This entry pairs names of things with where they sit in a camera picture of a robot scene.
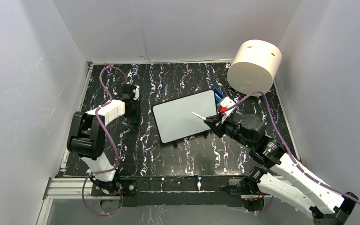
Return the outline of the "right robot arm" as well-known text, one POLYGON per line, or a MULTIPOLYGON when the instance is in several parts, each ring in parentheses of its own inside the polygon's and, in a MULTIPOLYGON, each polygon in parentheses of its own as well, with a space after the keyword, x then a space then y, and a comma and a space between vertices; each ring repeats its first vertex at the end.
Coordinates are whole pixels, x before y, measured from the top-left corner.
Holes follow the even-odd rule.
POLYGON ((293 206, 310 218, 315 225, 344 225, 352 213, 355 195, 345 197, 325 188, 319 178, 311 180, 306 168, 291 160, 284 146, 266 135, 266 126, 260 118, 248 114, 241 122, 226 118, 221 114, 203 120, 218 137, 224 135, 250 149, 251 158, 263 168, 253 169, 237 184, 229 189, 241 194, 272 195, 293 206))

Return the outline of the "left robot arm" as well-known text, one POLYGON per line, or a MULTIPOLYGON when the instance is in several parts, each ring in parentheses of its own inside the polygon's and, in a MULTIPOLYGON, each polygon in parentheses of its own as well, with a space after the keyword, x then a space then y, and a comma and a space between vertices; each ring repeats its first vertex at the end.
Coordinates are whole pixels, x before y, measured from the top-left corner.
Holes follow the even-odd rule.
POLYGON ((109 136, 106 126, 121 116, 136 119, 139 115, 140 89, 133 84, 123 85, 121 93, 103 105, 73 115, 67 150, 87 164, 90 181, 106 194, 116 195, 121 190, 121 182, 115 177, 118 165, 111 164, 104 152, 109 136))

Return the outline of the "white marker pen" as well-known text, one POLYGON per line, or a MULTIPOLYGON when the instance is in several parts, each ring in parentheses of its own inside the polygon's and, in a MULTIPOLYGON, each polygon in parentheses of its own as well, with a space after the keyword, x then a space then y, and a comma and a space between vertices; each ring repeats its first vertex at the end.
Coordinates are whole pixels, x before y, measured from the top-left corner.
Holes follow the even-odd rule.
POLYGON ((201 115, 200 115, 200 114, 198 114, 198 113, 192 112, 192 114, 193 114, 193 115, 195 115, 196 117, 198 117, 198 118, 202 119, 202 120, 206 120, 206 118, 205 118, 205 117, 201 116, 201 115))

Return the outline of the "white whiteboard black frame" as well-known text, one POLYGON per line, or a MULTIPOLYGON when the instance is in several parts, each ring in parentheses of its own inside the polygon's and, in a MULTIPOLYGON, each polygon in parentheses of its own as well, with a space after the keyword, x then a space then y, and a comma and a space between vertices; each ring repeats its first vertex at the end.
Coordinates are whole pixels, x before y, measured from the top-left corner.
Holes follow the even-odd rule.
POLYGON ((172 99, 152 106, 160 141, 163 144, 203 133, 210 128, 202 119, 217 113, 213 90, 205 90, 185 97, 172 99))

